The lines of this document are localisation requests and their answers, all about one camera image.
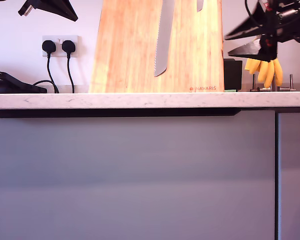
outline white marble countertop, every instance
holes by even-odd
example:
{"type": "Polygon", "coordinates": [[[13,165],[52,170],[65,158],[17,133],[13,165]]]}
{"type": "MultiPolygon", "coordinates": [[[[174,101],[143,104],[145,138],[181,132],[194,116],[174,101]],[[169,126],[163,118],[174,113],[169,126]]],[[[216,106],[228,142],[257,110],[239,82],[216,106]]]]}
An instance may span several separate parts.
{"type": "Polygon", "coordinates": [[[0,110],[293,107],[300,92],[0,94],[0,110]]]}

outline banana bunch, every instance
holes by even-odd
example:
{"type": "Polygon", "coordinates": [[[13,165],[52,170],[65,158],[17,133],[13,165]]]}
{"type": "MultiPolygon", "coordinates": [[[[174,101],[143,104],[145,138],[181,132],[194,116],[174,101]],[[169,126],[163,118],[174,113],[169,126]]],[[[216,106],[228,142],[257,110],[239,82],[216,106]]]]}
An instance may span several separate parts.
{"type": "Polygon", "coordinates": [[[274,77],[277,87],[281,87],[284,80],[284,74],[278,58],[271,60],[271,62],[248,58],[244,69],[248,70],[251,75],[258,71],[258,83],[264,83],[265,88],[270,88],[274,77]]]}

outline cabinet door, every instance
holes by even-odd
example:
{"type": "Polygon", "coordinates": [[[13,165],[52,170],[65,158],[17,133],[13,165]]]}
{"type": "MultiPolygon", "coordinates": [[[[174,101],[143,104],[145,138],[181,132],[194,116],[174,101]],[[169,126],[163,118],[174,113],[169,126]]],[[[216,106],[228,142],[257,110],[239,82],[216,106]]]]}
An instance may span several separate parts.
{"type": "Polygon", "coordinates": [[[273,240],[275,114],[0,119],[0,240],[273,240]]]}
{"type": "Polygon", "coordinates": [[[280,115],[281,239],[300,240],[300,113],[280,115]]]}

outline serrated blade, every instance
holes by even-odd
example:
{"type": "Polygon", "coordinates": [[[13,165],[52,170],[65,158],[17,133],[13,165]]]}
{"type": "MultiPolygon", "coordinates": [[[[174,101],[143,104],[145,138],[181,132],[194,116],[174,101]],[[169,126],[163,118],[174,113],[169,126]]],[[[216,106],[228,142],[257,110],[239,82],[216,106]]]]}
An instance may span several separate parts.
{"type": "Polygon", "coordinates": [[[196,0],[196,10],[200,12],[204,8],[204,0],[196,0]]]}
{"type": "Polygon", "coordinates": [[[159,33],[154,59],[154,76],[158,77],[168,68],[169,45],[174,21],[176,0],[162,0],[159,33]]]}

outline white wall socket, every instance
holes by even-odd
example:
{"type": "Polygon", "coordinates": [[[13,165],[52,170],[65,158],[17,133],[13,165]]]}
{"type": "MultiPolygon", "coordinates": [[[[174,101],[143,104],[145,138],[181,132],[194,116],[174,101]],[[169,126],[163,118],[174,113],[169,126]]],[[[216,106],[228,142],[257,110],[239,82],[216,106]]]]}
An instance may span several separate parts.
{"type": "MultiPolygon", "coordinates": [[[[71,53],[72,58],[77,58],[79,56],[78,52],[78,36],[60,36],[60,35],[55,35],[55,36],[42,36],[42,43],[46,40],[51,40],[52,42],[55,43],[56,46],[56,51],[51,54],[51,57],[67,57],[67,53],[62,50],[62,43],[66,40],[71,40],[74,42],[75,45],[75,52],[71,53]]],[[[47,57],[47,53],[42,50],[42,56],[47,57]]]]}

